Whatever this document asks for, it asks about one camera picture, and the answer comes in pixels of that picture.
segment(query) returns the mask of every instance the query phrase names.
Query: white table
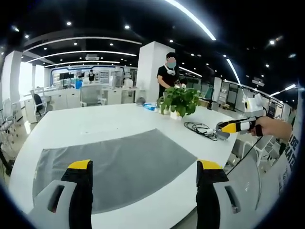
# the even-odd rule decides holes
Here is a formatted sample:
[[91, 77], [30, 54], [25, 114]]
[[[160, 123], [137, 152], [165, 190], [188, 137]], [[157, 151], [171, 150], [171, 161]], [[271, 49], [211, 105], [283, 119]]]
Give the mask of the white table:
[[[9, 191], [25, 213], [33, 208], [32, 187], [35, 169], [44, 148], [57, 148], [115, 139], [158, 128], [180, 146], [204, 160], [224, 166], [236, 140], [212, 141], [183, 125], [202, 122], [215, 128], [231, 120], [222, 113], [198, 107], [183, 121], [149, 111], [135, 104], [84, 107], [51, 111], [37, 124], [16, 159]], [[126, 207], [94, 214], [92, 228], [169, 229], [196, 207], [196, 162], [175, 180], [152, 195]]]

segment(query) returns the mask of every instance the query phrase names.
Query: led light strip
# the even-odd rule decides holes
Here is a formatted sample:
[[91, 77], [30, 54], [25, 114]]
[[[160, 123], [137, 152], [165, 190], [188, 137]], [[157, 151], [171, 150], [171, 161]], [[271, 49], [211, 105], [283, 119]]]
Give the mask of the led light strip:
[[195, 75], [198, 75], [198, 76], [202, 77], [202, 75], [199, 75], [199, 74], [197, 74], [197, 73], [194, 73], [194, 72], [192, 72], [192, 71], [190, 71], [190, 70], [188, 70], [188, 69], [186, 69], [186, 68], [182, 68], [182, 67], [179, 67], [179, 68], [182, 69], [182, 70], [185, 70], [185, 71], [187, 71], [187, 72], [189, 72], [189, 73], [193, 73], [193, 74], [195, 74]]
[[280, 94], [282, 92], [289, 91], [290, 89], [293, 89], [293, 88], [296, 88], [295, 84], [290, 85], [289, 87], [286, 87], [284, 90], [281, 90], [280, 92], [275, 92], [275, 93], [271, 94], [270, 96], [274, 96], [274, 95]]
[[228, 61], [229, 65], [230, 65], [230, 67], [231, 67], [231, 69], [232, 69], [232, 71], [233, 71], [233, 73], [234, 73], [234, 75], [235, 75], [235, 77], [236, 77], [236, 79], [237, 79], [237, 82], [238, 82], [239, 84], [241, 84], [241, 83], [240, 83], [240, 80], [239, 80], [239, 78], [238, 78], [238, 75], [237, 75], [237, 73], [236, 73], [236, 71], [235, 71], [235, 68], [234, 68], [234, 66], [233, 66], [233, 64], [232, 64], [232, 62], [230, 61], [230, 59], [227, 59], [227, 61]]
[[125, 53], [125, 52], [112, 52], [112, 51], [72, 51], [72, 52], [60, 52], [60, 53], [55, 53], [47, 56], [42, 56], [30, 61], [27, 61], [26, 63], [30, 63], [32, 61], [40, 60], [42, 58], [47, 58], [51, 56], [58, 56], [58, 55], [65, 55], [65, 54], [72, 54], [72, 53], [84, 53], [84, 52], [98, 52], [98, 53], [112, 53], [112, 54], [119, 54], [119, 55], [127, 55], [127, 56], [137, 56], [136, 54], [131, 54], [131, 53]]
[[52, 67], [52, 66], [57, 66], [57, 65], [63, 65], [63, 64], [70, 64], [70, 63], [120, 63], [118, 61], [73, 61], [73, 62], [65, 62], [65, 63], [56, 63], [56, 64], [51, 64], [47, 65], [46, 67]]
[[213, 36], [213, 34], [208, 30], [208, 28], [198, 19], [193, 15], [188, 9], [186, 9], [183, 5], [180, 3], [177, 3], [174, 0], [165, 0], [169, 4], [172, 4], [174, 7], [178, 8], [181, 10], [184, 14], [186, 14], [190, 19], [192, 19], [197, 25], [200, 26], [200, 28], [203, 29], [203, 31], [212, 39], [212, 41], [215, 41], [216, 38]]
[[129, 43], [140, 44], [140, 45], [142, 44], [140, 42], [134, 42], [134, 41], [130, 41], [130, 40], [126, 40], [126, 39], [120, 39], [120, 38], [114, 38], [114, 37], [69, 37], [69, 38], [63, 38], [63, 39], [54, 40], [54, 41], [51, 41], [51, 42], [45, 42], [45, 43], [42, 43], [42, 44], [38, 44], [38, 45], [33, 46], [33, 47], [31, 47], [27, 50], [24, 50], [23, 52], [27, 52], [29, 50], [41, 47], [41, 46], [46, 45], [46, 44], [52, 44], [52, 43], [56, 43], [56, 42], [63, 42], [63, 41], [70, 41], [70, 40], [79, 40], [79, 39], [105, 39], [105, 40], [129, 42]]

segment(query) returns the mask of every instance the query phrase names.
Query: human arm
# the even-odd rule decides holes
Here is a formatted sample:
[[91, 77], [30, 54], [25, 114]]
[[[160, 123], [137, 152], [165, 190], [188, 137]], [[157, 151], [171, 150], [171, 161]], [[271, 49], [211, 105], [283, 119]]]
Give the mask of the human arm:
[[162, 87], [165, 87], [165, 88], [169, 88], [169, 87], [170, 87], [170, 85], [168, 85], [166, 82], [164, 82], [162, 76], [158, 75], [157, 78], [158, 78], [158, 83], [159, 83]]
[[[279, 119], [272, 119], [269, 117], [260, 117], [256, 120], [255, 125], [262, 126], [263, 135], [272, 135], [276, 138], [281, 138], [285, 141], [289, 140], [292, 132], [291, 124]], [[252, 136], [256, 136], [255, 128], [250, 130]]]

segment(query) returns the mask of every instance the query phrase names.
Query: floor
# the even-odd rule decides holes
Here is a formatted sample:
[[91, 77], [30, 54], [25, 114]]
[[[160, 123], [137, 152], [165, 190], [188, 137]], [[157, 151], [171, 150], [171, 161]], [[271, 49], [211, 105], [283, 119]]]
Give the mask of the floor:
[[[233, 112], [230, 110], [224, 110], [222, 108], [219, 108], [218, 112], [221, 112], [225, 115], [228, 115], [232, 117], [233, 119], [240, 119], [243, 117], [241, 113]], [[18, 134], [18, 137], [14, 138], [13, 144], [8, 144], [6, 146], [2, 146], [2, 151], [6, 159], [15, 159], [18, 155], [18, 152], [20, 151], [23, 143], [31, 133], [31, 131], [35, 128], [36, 124], [30, 124], [26, 120], [26, 116], [23, 116], [20, 121], [16, 124], [16, 134]], [[248, 142], [255, 142], [255, 138], [251, 135], [240, 135], [238, 134], [238, 139], [242, 141], [248, 141]], [[229, 160], [236, 164], [237, 159], [234, 157], [234, 155], [231, 155]], [[8, 186], [8, 183], [10, 181], [10, 177], [7, 176], [5, 173], [3, 174], [2, 169], [2, 162], [0, 161], [0, 182], [4, 181], [5, 185]], [[194, 209], [188, 216], [186, 216], [181, 222], [179, 222], [176, 226], [173, 227], [173, 229], [195, 229], [197, 224], [197, 211]]]

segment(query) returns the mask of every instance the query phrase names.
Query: blue object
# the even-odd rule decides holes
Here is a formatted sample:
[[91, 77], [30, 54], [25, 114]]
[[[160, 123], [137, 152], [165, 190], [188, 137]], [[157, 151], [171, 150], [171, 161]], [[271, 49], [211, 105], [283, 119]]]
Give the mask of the blue object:
[[143, 106], [150, 111], [154, 111], [156, 108], [155, 104], [149, 104], [149, 103], [144, 104]]
[[80, 81], [80, 80], [76, 81], [76, 83], [75, 83], [75, 88], [76, 88], [76, 89], [80, 89], [81, 86], [82, 86], [82, 81]]

